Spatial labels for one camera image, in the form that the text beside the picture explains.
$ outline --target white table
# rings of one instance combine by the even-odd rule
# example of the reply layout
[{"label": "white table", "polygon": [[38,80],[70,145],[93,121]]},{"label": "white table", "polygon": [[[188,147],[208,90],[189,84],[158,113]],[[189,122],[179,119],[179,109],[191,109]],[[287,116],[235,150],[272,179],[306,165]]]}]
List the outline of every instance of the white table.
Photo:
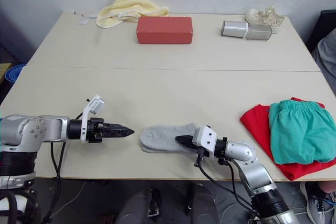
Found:
[{"label": "white table", "polygon": [[224,20],[244,20],[242,15],[190,16],[190,45],[140,45],[136,23],[110,29],[86,25],[63,13],[29,62],[30,66],[182,70],[319,71],[288,18],[268,41],[221,37]]},{"label": "white table", "polygon": [[[106,101],[97,117],[120,123],[135,133],[101,144],[69,141],[62,177],[204,179],[193,166],[194,156],[141,151],[142,129],[156,124],[207,124],[218,136],[254,143],[240,116],[259,103],[271,104],[292,96],[322,102],[336,118],[335,97],[320,72],[42,68],[33,64],[23,69],[0,111],[2,116],[17,113],[74,118],[86,105],[86,98],[96,93]],[[257,147],[257,152],[275,181],[286,180],[264,151]],[[214,178],[230,179],[225,167],[209,160],[206,164]],[[38,152],[36,172],[40,177],[55,175],[49,144],[43,144]],[[336,166],[300,180],[319,179],[335,180]]]}]

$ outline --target green shorts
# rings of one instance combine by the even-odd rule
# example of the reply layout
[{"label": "green shorts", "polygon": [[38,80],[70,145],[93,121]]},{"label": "green shorts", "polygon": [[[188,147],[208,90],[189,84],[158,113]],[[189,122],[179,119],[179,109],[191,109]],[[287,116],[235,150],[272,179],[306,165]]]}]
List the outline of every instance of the green shorts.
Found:
[{"label": "green shorts", "polygon": [[336,126],[315,102],[281,101],[269,109],[271,151],[276,164],[329,162],[336,157]]}]

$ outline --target folded clothes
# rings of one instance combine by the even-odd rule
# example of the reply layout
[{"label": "folded clothes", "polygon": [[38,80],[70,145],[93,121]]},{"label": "folded clothes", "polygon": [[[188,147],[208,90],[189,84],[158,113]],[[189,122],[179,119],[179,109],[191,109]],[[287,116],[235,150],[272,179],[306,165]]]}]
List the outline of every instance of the folded clothes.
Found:
[{"label": "folded clothes", "polygon": [[[294,101],[302,101],[297,98],[292,98]],[[274,162],[271,147],[270,147],[270,129],[268,123],[268,112],[269,106],[257,105],[254,108],[248,110],[241,118],[240,121],[245,126],[245,128],[250,132],[258,144],[263,148],[266,154]],[[282,173],[289,179],[295,180],[306,174],[318,172],[329,168],[336,164],[336,158],[327,163],[319,163],[314,161],[309,165],[302,165],[297,163],[284,164],[276,166],[282,171]]]},{"label": "folded clothes", "polygon": [[336,157],[336,125],[315,102],[281,101],[269,109],[271,151],[275,163],[311,164]]},{"label": "folded clothes", "polygon": [[116,0],[112,5],[100,10],[96,24],[101,28],[111,28],[123,21],[138,22],[141,16],[168,16],[167,7],[157,7],[149,0]]},{"label": "folded clothes", "polygon": [[183,126],[157,125],[145,128],[140,135],[141,148],[144,152],[178,152],[195,154],[197,150],[180,145],[175,138],[181,135],[194,135],[193,123]]}]

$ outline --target red box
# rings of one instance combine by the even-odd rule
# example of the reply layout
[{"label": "red box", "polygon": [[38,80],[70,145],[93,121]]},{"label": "red box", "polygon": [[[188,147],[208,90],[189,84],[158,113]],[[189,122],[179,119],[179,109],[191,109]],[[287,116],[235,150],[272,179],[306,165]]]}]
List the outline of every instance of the red box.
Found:
[{"label": "red box", "polygon": [[140,17],[136,36],[140,44],[190,44],[190,17]]}]

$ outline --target yellow towel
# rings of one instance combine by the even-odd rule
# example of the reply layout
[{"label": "yellow towel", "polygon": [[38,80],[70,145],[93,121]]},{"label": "yellow towel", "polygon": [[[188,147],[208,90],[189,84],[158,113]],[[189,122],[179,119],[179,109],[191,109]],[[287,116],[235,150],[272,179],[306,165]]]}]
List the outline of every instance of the yellow towel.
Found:
[{"label": "yellow towel", "polygon": [[148,0],[116,0],[112,5],[100,10],[96,24],[101,28],[110,28],[123,21],[138,22],[141,16],[168,16],[167,7],[157,7]]}]

